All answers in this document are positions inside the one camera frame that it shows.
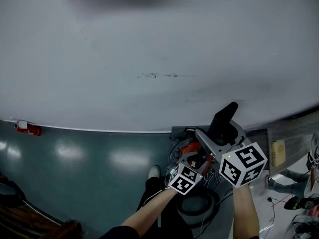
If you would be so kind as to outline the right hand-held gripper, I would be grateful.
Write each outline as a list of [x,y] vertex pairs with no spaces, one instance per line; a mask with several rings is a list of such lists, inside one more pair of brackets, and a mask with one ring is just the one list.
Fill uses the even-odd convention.
[[237,130],[235,145],[240,147],[224,154],[221,146],[211,140],[201,129],[195,130],[195,136],[204,150],[212,155],[222,155],[219,174],[233,187],[239,188],[259,178],[267,163],[267,157],[258,143],[246,136],[244,129],[231,120],[230,124]]

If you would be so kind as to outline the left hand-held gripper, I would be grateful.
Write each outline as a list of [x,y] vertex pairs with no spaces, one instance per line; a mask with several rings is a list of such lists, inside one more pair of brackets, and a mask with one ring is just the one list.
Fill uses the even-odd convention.
[[192,164],[193,162],[199,162],[197,152],[183,154],[178,160],[179,165],[170,173],[167,186],[186,195],[202,179],[202,175],[183,164]]

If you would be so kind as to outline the red vacuum cleaner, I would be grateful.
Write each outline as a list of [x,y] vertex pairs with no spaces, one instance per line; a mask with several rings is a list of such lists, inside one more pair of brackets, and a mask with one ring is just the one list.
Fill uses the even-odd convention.
[[209,180],[215,174],[215,169],[213,168],[214,159],[210,154],[201,147],[199,141],[194,141],[193,139],[186,139],[176,143],[171,149],[168,155],[168,167],[166,168],[165,178],[170,178],[170,173],[177,167],[178,160],[183,154],[189,152],[197,152],[199,154],[199,162],[192,164],[183,163],[187,167],[196,171],[204,177],[204,180]]

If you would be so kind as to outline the person's right forearm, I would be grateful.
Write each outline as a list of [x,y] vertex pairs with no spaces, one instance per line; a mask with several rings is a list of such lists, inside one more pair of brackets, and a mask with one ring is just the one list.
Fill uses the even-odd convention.
[[260,239],[259,218],[248,184],[234,189],[233,203],[233,239]]

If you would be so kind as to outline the person's left forearm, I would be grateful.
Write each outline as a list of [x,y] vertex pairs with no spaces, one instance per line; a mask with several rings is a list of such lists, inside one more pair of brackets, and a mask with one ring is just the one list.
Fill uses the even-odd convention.
[[166,189],[152,198],[145,206],[127,218],[121,226],[133,228],[142,237],[160,216],[170,200],[176,195],[174,189]]

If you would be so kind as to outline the grey floor box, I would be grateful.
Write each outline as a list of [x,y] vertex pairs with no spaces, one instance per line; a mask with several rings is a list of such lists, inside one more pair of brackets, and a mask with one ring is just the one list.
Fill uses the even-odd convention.
[[171,128],[170,138],[178,139],[180,141],[186,139],[193,139],[194,141],[197,141],[197,137],[195,135],[196,129],[199,129],[207,136],[210,136],[210,133],[208,132],[209,126],[173,126]]

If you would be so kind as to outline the person's white shoe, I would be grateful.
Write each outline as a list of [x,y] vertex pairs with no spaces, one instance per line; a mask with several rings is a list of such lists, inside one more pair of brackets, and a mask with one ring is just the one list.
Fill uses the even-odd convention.
[[160,167],[159,166],[155,165],[150,169],[149,174],[148,174],[148,179],[151,179],[151,178],[160,178]]

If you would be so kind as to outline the black rimmed round container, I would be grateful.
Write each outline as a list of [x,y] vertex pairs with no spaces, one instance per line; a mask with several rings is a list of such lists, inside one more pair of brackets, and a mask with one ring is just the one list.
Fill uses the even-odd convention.
[[196,188],[177,201],[177,211],[191,229],[209,223],[219,211],[219,195],[206,188]]

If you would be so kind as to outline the yellow cardboard box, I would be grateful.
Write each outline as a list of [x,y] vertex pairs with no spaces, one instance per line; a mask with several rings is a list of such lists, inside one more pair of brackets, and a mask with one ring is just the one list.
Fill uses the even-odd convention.
[[273,166],[277,167],[286,161],[286,148],[285,141],[278,140],[272,142],[272,158],[273,158]]

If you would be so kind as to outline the grey wooden shelf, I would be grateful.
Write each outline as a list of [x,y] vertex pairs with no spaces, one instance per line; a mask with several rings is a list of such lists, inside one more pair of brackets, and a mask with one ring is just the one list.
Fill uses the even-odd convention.
[[[319,132],[319,110],[304,116],[288,119],[245,130],[252,142],[257,142],[268,157],[266,170],[273,177],[301,160],[311,150],[311,139]],[[283,140],[286,148],[286,161],[273,166],[272,143]]]

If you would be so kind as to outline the person's black shirt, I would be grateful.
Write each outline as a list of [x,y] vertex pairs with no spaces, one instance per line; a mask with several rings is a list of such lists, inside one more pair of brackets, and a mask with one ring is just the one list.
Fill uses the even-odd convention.
[[118,226],[111,228],[98,239],[140,239],[140,236],[132,227]]

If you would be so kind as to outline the red fire extinguisher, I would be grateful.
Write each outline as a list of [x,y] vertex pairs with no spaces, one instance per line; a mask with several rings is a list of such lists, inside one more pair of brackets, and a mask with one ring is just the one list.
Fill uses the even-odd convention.
[[41,136],[42,130],[39,126],[28,123],[27,121],[18,120],[14,127],[16,131],[27,133],[35,136]]

